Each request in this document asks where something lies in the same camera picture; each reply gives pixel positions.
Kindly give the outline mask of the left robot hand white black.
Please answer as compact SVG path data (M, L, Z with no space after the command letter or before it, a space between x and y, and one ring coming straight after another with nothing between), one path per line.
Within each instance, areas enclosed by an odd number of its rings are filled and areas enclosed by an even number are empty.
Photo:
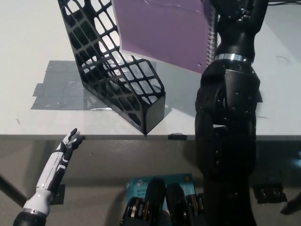
M38 216L48 216L50 204L76 150L85 139L77 128L67 134L50 155L36 185L35 194L25 203L23 211Z

